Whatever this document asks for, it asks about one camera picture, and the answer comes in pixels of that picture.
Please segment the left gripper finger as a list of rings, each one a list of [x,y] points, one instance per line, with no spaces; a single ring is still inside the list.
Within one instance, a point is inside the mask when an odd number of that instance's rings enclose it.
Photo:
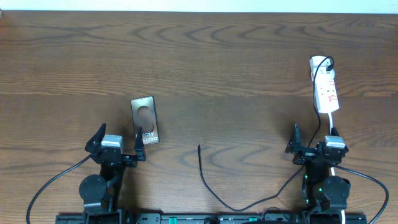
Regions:
[[[86,143],[85,151],[95,152],[100,147],[105,132],[106,132],[106,123],[103,123],[100,126],[99,130],[97,130],[97,132]]]
[[[136,136],[136,142],[134,145],[134,150],[136,153],[137,161],[145,161],[146,160],[146,152],[145,152],[145,148],[144,148],[142,134],[143,134],[142,127],[140,127],[138,134]]]

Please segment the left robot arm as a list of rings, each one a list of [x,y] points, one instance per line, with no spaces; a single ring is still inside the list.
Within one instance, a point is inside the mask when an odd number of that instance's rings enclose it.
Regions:
[[[135,223],[134,215],[126,209],[118,208],[119,193],[124,171],[136,167],[139,161],[146,160],[142,128],[139,128],[134,145],[135,154],[123,154],[123,138],[106,135],[106,124],[102,124],[85,146],[89,158],[101,166],[99,174],[84,178],[79,186],[83,199],[84,223]]]

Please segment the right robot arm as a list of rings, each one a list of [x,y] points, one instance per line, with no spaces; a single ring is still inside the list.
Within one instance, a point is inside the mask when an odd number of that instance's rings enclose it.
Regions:
[[[332,174],[330,169],[348,152],[342,137],[332,129],[332,134],[315,147],[302,145],[300,129],[294,126],[286,153],[294,155],[292,162],[304,166],[302,195],[307,201],[300,215],[304,223],[344,223],[342,212],[347,209],[351,184],[349,180]]]

